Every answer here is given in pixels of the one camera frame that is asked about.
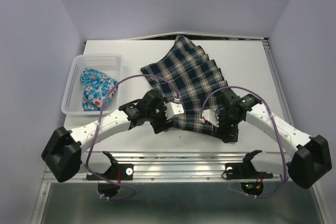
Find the navy plaid skirt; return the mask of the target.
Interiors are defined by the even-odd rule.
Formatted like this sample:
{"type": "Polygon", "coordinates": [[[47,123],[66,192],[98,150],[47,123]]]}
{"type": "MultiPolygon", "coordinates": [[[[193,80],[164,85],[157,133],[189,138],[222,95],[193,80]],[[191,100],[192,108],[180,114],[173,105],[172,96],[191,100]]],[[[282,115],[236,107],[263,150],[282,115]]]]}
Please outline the navy plaid skirt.
{"type": "Polygon", "coordinates": [[[184,114],[171,120],[177,129],[209,136],[215,128],[199,122],[201,109],[224,113],[218,95],[210,94],[228,85],[215,60],[210,60],[201,46],[195,45],[183,35],[178,35],[173,47],[158,62],[140,69],[153,90],[169,101],[180,94],[184,114]]]}

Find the blue floral skirt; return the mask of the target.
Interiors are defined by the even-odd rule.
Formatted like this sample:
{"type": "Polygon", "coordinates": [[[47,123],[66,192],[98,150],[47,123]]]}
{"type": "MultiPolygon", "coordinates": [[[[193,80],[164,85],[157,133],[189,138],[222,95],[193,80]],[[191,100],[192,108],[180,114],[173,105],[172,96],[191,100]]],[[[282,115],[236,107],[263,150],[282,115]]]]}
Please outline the blue floral skirt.
{"type": "Polygon", "coordinates": [[[109,94],[118,82],[107,74],[92,68],[84,69],[80,76],[80,83],[83,87],[82,107],[84,111],[100,111],[103,101],[106,100],[104,107],[108,106],[118,90],[115,88],[109,94]]]}

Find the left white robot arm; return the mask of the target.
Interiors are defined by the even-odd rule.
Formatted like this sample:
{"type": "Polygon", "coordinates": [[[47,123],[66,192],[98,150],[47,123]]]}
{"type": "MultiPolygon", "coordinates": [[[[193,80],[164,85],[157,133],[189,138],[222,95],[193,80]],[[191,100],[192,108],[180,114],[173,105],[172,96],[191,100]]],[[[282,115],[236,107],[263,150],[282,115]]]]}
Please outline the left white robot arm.
{"type": "Polygon", "coordinates": [[[149,122],[155,134],[173,126],[172,119],[183,114],[179,99],[169,102],[157,91],[126,103],[98,120],[71,130],[63,126],[52,133],[41,157],[56,180],[66,182],[78,173],[97,173],[116,179],[118,162],[109,152],[93,155],[95,144],[118,133],[149,122]]]}

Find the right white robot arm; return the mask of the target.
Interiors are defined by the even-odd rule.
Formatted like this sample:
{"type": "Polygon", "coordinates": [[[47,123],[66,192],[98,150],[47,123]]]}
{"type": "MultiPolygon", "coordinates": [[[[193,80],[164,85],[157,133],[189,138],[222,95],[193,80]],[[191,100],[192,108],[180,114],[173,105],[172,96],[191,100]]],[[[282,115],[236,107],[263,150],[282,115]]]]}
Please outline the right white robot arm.
{"type": "Polygon", "coordinates": [[[218,130],[227,133],[240,122],[261,130],[278,143],[279,154],[255,150],[242,162],[229,164],[227,179],[252,179],[259,174],[289,177],[299,187],[308,189],[332,169],[327,139],[304,133],[279,118],[253,94],[239,97],[232,89],[221,92],[225,114],[219,118],[218,130]]]}

